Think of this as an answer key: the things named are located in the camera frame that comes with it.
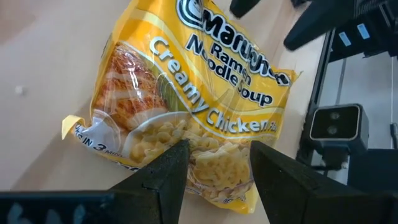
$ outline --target beige table surface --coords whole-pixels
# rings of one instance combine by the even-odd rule
[[[61,141],[61,120],[87,117],[106,39],[129,0],[0,0],[0,190],[107,189],[131,173]],[[230,0],[215,0],[228,11]],[[295,52],[282,41],[303,9],[290,0],[262,0],[239,22],[268,59],[303,72],[293,85],[277,149],[294,157],[323,37]],[[16,87],[24,87],[24,95]],[[238,215],[186,195],[180,223],[266,223],[258,203]]]

